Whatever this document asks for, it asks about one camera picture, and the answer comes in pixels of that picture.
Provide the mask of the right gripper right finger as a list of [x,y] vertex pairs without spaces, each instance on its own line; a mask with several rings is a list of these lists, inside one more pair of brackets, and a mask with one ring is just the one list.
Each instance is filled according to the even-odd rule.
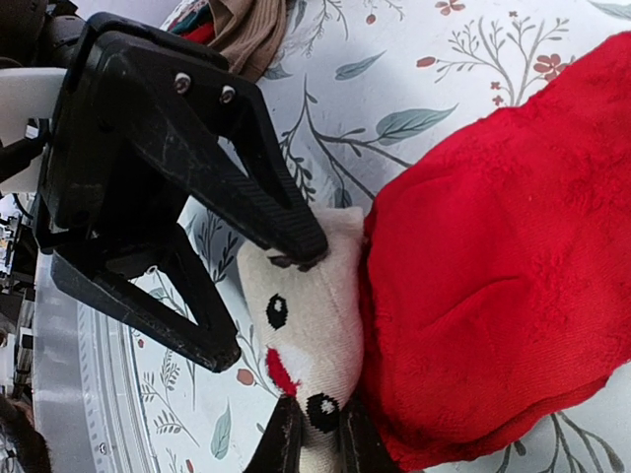
[[341,411],[339,425],[343,473],[399,473],[358,394]]

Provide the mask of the red and beige sock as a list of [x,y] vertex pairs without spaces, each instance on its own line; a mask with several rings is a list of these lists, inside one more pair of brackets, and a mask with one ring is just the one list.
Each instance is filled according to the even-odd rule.
[[630,35],[445,139],[329,249],[238,268],[267,371],[304,415],[299,472],[342,472],[358,394],[414,472],[508,446],[630,360]]

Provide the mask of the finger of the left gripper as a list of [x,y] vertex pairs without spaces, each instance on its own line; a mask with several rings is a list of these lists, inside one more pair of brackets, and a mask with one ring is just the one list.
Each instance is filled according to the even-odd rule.
[[[192,320],[131,283],[147,269],[164,273]],[[241,357],[236,325],[186,236],[110,236],[59,245],[56,287],[211,372]]]
[[100,34],[97,114],[170,182],[264,249],[315,264],[328,242],[289,174],[260,89],[199,44]]

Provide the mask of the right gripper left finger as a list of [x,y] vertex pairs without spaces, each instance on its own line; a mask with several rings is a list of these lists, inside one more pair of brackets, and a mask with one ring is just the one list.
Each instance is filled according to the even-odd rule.
[[304,415],[298,401],[281,396],[245,473],[298,473]]

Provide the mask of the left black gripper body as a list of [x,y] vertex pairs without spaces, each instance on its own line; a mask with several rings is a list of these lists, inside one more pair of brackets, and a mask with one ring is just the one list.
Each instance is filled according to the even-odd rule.
[[46,16],[37,58],[67,74],[35,204],[41,250],[176,223],[186,194],[141,157],[129,134],[132,122],[147,116],[149,77],[115,58],[161,35],[112,14],[89,21],[59,10]]

